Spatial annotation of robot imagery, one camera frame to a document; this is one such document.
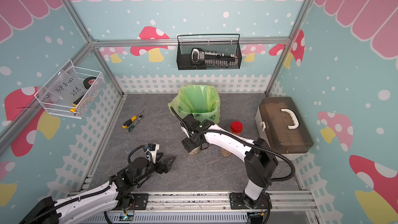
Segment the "peanut jar red lid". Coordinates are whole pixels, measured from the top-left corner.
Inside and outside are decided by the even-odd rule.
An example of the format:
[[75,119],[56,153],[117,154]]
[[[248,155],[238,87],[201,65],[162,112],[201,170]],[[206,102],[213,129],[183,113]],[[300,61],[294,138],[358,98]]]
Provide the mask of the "peanut jar red lid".
[[199,151],[200,151],[200,148],[197,147],[197,148],[193,149],[191,152],[189,152],[189,155],[195,155],[195,154],[197,154]]
[[229,156],[232,155],[231,152],[229,152],[229,151],[227,151],[227,150],[225,150],[225,149],[222,149],[222,150],[220,151],[220,153],[221,153],[221,155],[222,155],[223,157],[229,157]]

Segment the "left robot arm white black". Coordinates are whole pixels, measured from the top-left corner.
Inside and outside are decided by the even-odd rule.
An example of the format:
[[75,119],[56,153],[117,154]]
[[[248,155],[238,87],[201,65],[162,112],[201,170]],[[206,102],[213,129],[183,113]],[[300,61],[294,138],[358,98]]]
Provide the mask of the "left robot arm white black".
[[40,200],[21,221],[23,224],[77,224],[99,212],[113,209],[127,211],[137,203],[132,192],[153,173],[171,170],[176,158],[164,157],[158,144],[141,145],[127,157],[127,166],[110,176],[104,184],[64,199]]

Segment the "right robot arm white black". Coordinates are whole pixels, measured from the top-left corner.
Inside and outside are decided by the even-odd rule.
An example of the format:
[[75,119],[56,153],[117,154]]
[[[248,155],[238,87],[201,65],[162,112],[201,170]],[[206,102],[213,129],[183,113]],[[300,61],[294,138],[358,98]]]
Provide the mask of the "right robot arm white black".
[[[265,191],[274,182],[290,180],[295,175],[295,167],[286,156],[272,151],[268,143],[259,138],[256,141],[239,137],[228,132],[210,120],[199,122],[192,114],[181,118],[173,107],[170,110],[180,121],[181,129],[186,138],[182,140],[188,153],[204,150],[204,145],[218,146],[240,158],[245,164],[248,184],[242,194],[237,195],[238,203],[248,209],[255,209],[261,202],[267,207],[271,204],[265,198]],[[282,177],[274,177],[279,160],[290,167],[290,173]]]

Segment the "beige jar lid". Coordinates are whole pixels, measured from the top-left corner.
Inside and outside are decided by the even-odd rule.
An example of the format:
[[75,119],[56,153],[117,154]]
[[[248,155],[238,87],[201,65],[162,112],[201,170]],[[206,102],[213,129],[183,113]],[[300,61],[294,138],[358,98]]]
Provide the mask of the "beige jar lid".
[[234,121],[230,125],[230,131],[233,134],[240,134],[243,131],[243,124],[239,121]]

